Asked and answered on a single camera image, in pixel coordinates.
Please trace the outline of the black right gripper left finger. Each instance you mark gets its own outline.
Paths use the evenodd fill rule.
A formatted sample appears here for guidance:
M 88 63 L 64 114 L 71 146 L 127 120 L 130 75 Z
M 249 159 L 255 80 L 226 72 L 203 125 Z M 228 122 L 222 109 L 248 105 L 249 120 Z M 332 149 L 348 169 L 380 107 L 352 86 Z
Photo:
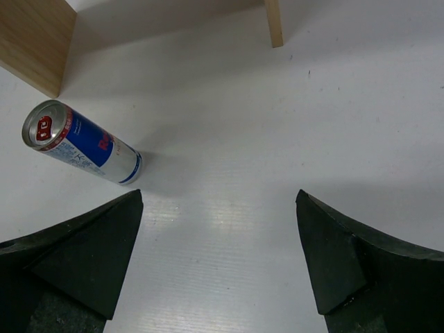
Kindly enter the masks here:
M 2 332 L 102 332 L 142 219 L 140 190 L 1 243 Z

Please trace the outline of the Red Bull can left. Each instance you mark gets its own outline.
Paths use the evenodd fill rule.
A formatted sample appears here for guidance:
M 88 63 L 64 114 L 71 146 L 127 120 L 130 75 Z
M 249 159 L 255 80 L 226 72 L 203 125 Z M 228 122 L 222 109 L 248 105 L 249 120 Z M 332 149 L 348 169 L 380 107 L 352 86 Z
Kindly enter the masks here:
M 135 181 L 142 170 L 139 152 L 57 100 L 31 110 L 22 139 L 34 151 L 120 185 Z

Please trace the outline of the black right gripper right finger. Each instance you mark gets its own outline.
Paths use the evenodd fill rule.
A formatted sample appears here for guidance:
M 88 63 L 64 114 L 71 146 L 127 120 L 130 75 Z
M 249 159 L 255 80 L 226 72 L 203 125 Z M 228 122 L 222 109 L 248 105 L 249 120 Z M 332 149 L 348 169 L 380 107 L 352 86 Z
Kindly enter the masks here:
M 329 332 L 443 331 L 443 252 L 380 232 L 303 190 L 296 218 Z

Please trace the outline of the wooden shelf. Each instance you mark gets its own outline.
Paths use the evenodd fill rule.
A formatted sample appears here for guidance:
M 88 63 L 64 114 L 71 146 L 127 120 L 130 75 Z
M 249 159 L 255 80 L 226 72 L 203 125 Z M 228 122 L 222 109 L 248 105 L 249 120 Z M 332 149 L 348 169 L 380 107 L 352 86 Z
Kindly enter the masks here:
M 1 66 L 46 99 L 166 94 L 281 54 L 263 1 L 1 2 Z

